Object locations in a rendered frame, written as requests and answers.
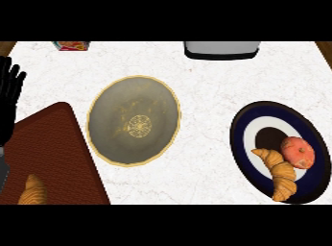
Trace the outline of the navy and white plate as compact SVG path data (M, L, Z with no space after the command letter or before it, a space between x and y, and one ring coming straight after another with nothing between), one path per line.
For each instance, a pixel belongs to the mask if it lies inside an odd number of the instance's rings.
M234 119L230 144L239 170L255 188L273 196L273 176L252 149L280 150L287 136L301 137L312 146L314 164L307 170L296 169L296 193L287 204L305 204L323 194L330 181L332 162L320 133L304 115L280 103L259 101L246 105Z

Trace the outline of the grey gold-rimmed bowl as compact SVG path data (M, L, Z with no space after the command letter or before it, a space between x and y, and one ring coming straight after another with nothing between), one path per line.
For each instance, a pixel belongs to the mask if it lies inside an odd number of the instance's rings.
M180 129L180 103L168 85L134 75L96 95L87 113L87 139L96 155L131 167L156 159Z

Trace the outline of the golden croissant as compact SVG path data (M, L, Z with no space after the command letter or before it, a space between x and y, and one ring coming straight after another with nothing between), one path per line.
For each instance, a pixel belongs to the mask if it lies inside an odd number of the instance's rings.
M31 174L27 177L24 191L18 198L19 205L46 205L47 189L40 178Z
M273 176L276 202L286 201L296 193L296 173L292 164L283 160L282 153L276 150L252 149L252 154L259 157Z

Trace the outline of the brown woven placemat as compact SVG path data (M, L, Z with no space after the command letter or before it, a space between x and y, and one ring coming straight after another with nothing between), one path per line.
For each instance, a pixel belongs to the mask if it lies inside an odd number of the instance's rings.
M47 203L109 205L106 191L71 106L58 102L24 118L5 145L10 165L0 205L15 204L27 177L47 188Z

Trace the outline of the red printed box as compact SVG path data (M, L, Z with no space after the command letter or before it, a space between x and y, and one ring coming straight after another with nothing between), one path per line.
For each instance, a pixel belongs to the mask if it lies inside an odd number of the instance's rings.
M55 41L53 45L59 51L87 51L90 47L87 41Z

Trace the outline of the white and black appliance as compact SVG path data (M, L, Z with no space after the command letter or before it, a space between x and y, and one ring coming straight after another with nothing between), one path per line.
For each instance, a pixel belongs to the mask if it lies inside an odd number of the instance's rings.
M252 59L259 41L184 41L184 55L190 59L230 61Z

